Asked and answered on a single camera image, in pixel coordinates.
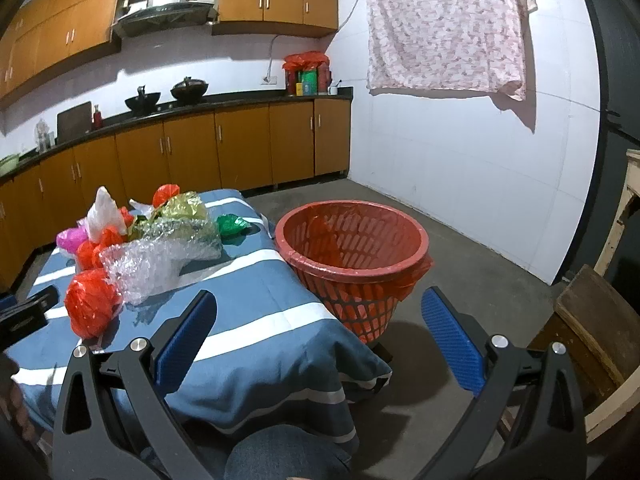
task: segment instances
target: hanging bedsheet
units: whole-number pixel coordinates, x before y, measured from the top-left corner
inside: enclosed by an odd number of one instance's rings
[[[535,0],[367,0],[369,88],[503,92],[523,100]]]

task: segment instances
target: green plastic bag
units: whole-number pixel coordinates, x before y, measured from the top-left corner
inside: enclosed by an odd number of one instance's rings
[[[251,224],[244,218],[236,215],[220,215],[216,222],[221,238],[229,238],[239,235],[243,230],[251,227]]]

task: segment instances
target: white plastic bag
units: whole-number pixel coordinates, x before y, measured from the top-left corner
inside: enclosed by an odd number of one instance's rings
[[[127,226],[124,223],[118,206],[104,186],[98,188],[95,194],[95,202],[86,215],[86,231],[89,240],[97,244],[100,234],[107,225],[114,226],[121,235],[127,234]]]

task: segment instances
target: white tile wall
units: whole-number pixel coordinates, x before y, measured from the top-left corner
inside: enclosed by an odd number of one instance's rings
[[[340,21],[355,0],[339,0]],[[350,178],[452,226],[550,283],[591,180],[600,86],[584,0],[537,0],[523,103],[366,88],[361,0],[327,53],[354,86]]]

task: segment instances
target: black countertop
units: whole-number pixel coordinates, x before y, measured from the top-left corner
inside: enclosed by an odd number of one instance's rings
[[[182,106],[178,101],[170,101],[159,104],[157,111],[145,115],[137,116],[133,112],[106,117],[102,120],[103,126],[97,130],[87,132],[77,139],[56,144],[53,148],[44,153],[27,156],[20,160],[18,166],[7,174],[0,176],[0,184],[11,180],[15,175],[38,164],[48,156],[72,148],[76,144],[87,142],[88,140],[99,139],[101,137],[113,135],[121,130],[127,130],[144,124],[155,123],[167,118],[174,118],[183,115],[198,114],[218,110],[219,108],[237,107],[245,105],[260,105],[269,103],[297,103],[312,101],[314,99],[353,99],[353,87],[338,88],[338,95],[309,95],[309,96],[288,96],[285,90],[252,90],[249,92],[230,92],[227,94],[205,95],[202,102],[197,105]]]

